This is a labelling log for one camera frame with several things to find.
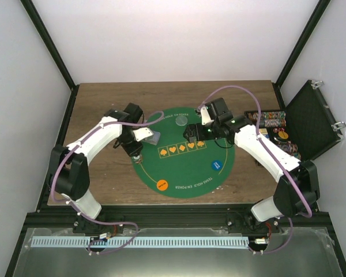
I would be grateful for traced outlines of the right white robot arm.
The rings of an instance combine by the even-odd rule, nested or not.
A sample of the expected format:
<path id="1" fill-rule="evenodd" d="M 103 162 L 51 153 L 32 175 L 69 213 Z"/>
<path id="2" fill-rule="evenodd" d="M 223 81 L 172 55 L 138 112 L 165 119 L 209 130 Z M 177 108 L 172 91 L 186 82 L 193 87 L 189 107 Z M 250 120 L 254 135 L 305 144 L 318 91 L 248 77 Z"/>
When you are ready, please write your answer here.
<path id="1" fill-rule="evenodd" d="M 271 218 L 312 216 L 311 207 L 320 197 L 317 168 L 312 161 L 302 162 L 281 150 L 248 118 L 233 116 L 223 98 L 204 104 L 197 114 L 201 122 L 188 124 L 183 132 L 188 142 L 225 139 L 250 154 L 277 182 L 274 195 L 254 204 L 245 217 L 248 231 L 259 232 Z"/>

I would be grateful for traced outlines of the blue small blind button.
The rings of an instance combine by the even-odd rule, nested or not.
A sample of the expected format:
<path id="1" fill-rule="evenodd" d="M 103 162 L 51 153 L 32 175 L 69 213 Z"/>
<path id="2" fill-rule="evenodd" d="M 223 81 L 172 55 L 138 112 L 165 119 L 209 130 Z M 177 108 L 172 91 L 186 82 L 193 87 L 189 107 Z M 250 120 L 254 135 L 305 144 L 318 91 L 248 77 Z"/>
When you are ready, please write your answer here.
<path id="1" fill-rule="evenodd" d="M 214 160 L 211 164 L 211 167 L 214 171 L 221 171 L 223 168 L 223 163 L 220 160 Z"/>

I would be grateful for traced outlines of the stack of poker chips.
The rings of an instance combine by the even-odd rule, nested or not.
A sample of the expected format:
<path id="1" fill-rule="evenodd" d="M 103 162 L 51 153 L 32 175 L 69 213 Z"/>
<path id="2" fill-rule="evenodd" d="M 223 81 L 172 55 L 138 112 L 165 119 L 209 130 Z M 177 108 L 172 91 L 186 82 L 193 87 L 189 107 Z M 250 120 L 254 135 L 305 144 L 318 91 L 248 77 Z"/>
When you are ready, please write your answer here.
<path id="1" fill-rule="evenodd" d="M 132 156 L 131 158 L 135 164 L 141 164 L 142 162 L 142 155 Z"/>

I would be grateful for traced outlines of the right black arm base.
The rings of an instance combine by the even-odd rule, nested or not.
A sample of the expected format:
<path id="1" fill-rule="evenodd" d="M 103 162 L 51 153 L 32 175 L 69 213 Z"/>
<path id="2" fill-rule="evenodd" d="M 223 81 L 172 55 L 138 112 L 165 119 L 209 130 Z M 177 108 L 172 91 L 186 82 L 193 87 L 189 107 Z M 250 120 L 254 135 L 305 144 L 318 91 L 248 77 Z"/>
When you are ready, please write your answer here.
<path id="1" fill-rule="evenodd" d="M 236 211 L 229 212 L 226 217 L 227 226 L 231 231 L 237 233 L 272 233 L 277 232 L 277 227 L 269 222 L 259 222 L 249 213 Z"/>

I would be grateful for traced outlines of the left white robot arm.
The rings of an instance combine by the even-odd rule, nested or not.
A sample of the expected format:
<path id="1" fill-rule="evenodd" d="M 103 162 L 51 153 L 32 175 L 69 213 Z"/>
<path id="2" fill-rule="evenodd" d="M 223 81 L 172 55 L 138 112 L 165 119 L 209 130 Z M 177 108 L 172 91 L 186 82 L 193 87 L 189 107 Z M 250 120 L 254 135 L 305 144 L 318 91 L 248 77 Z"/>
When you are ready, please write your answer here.
<path id="1" fill-rule="evenodd" d="M 101 204 L 89 189 L 89 164 L 112 141 L 114 148 L 121 146 L 133 162 L 140 162 L 142 136 L 136 131 L 143 116 L 140 106 L 132 103 L 122 111 L 111 109 L 80 139 L 65 147 L 58 144 L 51 151 L 46 183 L 52 200 L 58 201 L 55 193 L 62 195 L 68 204 L 87 216 L 85 224 L 93 233 L 106 228 L 106 218 L 99 214 Z"/>

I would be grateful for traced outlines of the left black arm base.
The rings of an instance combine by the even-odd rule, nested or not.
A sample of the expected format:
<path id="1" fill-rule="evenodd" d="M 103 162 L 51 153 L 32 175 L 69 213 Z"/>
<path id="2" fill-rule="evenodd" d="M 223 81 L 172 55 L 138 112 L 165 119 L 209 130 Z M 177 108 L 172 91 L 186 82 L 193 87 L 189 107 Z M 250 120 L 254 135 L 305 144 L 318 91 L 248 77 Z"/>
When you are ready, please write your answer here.
<path id="1" fill-rule="evenodd" d="M 101 233 L 121 233 L 124 229 L 122 224 L 119 225 L 104 225 L 99 223 L 91 222 L 85 219 L 83 216 L 75 215 L 72 217 L 73 220 L 73 232 L 83 233 L 89 235 L 99 235 Z"/>

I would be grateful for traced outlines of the orange big blind button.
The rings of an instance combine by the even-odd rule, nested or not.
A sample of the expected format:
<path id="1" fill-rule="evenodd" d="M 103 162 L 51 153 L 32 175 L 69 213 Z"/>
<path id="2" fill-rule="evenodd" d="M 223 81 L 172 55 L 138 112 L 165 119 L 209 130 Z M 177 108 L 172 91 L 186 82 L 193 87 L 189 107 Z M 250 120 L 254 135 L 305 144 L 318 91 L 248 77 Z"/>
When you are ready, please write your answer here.
<path id="1" fill-rule="evenodd" d="M 168 182 L 164 179 L 160 179 L 157 181 L 156 187 L 159 191 L 165 191 L 168 189 Z"/>

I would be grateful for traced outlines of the clear dealer button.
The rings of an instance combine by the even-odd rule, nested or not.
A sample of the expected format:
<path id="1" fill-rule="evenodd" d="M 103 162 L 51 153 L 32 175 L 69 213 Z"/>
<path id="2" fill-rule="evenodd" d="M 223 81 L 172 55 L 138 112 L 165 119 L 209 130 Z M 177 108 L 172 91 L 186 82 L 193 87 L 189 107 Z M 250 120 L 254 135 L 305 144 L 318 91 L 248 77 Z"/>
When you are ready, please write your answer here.
<path id="1" fill-rule="evenodd" d="M 185 116 L 185 115 L 178 115 L 178 116 L 175 118 L 175 123 L 176 123 L 178 126 L 186 126 L 187 123 L 188 123 L 187 116 Z"/>

